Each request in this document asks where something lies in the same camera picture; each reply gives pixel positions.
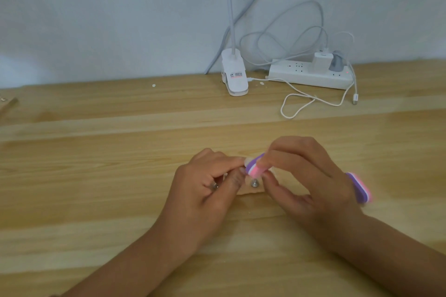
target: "person's right hand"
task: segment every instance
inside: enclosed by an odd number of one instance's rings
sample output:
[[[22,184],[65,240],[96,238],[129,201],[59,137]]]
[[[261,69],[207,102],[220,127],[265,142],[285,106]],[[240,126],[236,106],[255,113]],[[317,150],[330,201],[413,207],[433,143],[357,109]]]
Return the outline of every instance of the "person's right hand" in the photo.
[[[322,246],[340,255],[364,236],[367,217],[356,203],[353,183],[312,137],[279,137],[257,161],[260,168],[289,171],[308,189],[295,195],[267,171],[266,192]]]

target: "white power strip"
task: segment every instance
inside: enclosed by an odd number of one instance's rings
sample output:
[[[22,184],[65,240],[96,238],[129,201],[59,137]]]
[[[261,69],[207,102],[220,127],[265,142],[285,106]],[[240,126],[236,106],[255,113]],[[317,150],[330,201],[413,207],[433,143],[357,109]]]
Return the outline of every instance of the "white power strip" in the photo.
[[[271,81],[281,81],[272,79],[283,79],[292,84],[337,89],[347,89],[353,83],[352,71],[348,66],[344,66],[341,72],[333,72],[327,69],[318,71],[313,68],[313,65],[313,63],[302,61],[273,60],[266,79]]]

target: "purple and pink nail file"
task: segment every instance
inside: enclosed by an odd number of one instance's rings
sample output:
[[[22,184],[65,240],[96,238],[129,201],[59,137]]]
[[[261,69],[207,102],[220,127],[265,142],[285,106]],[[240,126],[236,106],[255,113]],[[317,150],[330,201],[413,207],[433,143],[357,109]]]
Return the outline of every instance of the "purple and pink nail file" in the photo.
[[[259,178],[263,172],[268,170],[264,168],[259,168],[256,164],[257,160],[260,159],[262,156],[264,156],[264,153],[257,156],[255,159],[250,160],[248,164],[245,164],[246,173],[252,178]],[[354,173],[346,173],[346,174],[353,182],[356,201],[358,203],[371,202],[370,190],[365,186],[365,184],[361,181],[361,179]]]

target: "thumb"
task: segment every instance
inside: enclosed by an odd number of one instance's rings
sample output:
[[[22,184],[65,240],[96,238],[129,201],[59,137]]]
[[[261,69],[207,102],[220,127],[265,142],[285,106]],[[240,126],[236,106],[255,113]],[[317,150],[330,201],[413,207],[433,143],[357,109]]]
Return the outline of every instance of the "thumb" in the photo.
[[[298,222],[310,212],[310,200],[304,196],[293,194],[288,188],[281,186],[269,170],[262,174],[263,186],[268,195],[281,206],[288,215]]]
[[[221,207],[226,212],[239,189],[245,184],[245,177],[246,172],[244,168],[231,170],[217,190],[207,199],[206,204],[210,207]]]

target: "wooden table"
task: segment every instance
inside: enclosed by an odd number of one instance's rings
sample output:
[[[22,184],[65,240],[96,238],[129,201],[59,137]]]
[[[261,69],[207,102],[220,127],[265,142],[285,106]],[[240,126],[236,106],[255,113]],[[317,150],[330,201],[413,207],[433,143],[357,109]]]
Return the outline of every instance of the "wooden table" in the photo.
[[[220,74],[15,90],[19,103],[0,116],[1,295],[65,291],[152,225],[175,169],[194,153],[256,156],[281,135],[316,137],[370,187],[367,214],[446,252],[446,62],[356,69],[356,106],[350,94],[342,107],[314,103],[293,120],[279,113],[286,84],[255,81],[248,95],[231,97]],[[329,101],[342,95],[300,89]],[[305,102],[290,99],[285,112]],[[255,194],[237,198],[218,235],[153,295],[174,294],[387,292]]]

